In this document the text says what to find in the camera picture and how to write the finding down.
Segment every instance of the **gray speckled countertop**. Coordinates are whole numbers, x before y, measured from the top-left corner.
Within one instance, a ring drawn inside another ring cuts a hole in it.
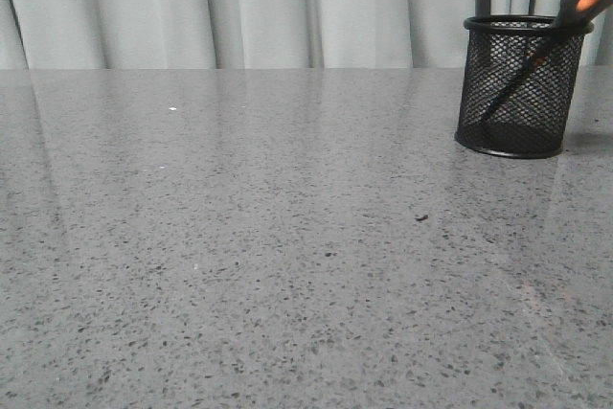
[[[0,73],[0,407],[611,407],[613,68],[547,160],[461,85]]]

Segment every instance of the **curtain fold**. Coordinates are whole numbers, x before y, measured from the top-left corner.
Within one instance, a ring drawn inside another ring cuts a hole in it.
[[[463,20],[559,0],[0,0],[0,68],[461,67]],[[613,15],[583,64],[611,64]]]

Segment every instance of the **table surface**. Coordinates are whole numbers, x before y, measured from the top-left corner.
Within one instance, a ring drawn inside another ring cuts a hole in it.
[[[461,86],[0,73],[0,406],[613,405],[613,68],[547,160]]]

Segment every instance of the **mesh cup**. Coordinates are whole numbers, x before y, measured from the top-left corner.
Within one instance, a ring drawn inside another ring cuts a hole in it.
[[[562,151],[585,34],[547,28],[549,16],[468,18],[465,79],[456,140],[513,158]]]

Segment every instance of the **countertop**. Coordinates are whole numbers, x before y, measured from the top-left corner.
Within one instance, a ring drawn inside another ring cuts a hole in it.
[[[613,405],[613,68],[565,150],[462,70],[0,73],[0,406]]]

